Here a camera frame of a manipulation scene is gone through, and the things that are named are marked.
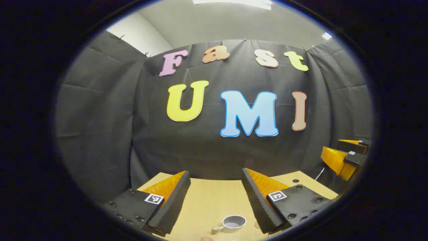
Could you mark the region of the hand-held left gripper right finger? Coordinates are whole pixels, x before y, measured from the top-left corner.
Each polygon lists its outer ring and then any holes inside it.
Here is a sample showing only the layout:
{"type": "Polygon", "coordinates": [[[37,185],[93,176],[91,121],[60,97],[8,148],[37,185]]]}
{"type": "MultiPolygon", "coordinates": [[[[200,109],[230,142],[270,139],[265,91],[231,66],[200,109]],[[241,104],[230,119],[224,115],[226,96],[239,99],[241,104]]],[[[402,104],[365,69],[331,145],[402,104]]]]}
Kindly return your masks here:
{"type": "Polygon", "coordinates": [[[241,181],[262,233],[295,226],[333,202],[301,183],[288,186],[249,168],[242,168],[241,181]]]}

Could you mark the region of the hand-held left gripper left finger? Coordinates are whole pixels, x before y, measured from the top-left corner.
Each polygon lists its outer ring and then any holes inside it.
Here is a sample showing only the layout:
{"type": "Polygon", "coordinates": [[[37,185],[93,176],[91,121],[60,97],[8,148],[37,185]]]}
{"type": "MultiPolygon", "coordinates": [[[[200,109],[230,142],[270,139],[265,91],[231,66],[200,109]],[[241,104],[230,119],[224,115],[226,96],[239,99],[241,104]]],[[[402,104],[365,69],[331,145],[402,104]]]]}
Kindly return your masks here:
{"type": "Polygon", "coordinates": [[[181,171],[142,191],[129,189],[102,207],[133,229],[165,237],[176,224],[190,185],[190,173],[181,171]]]}

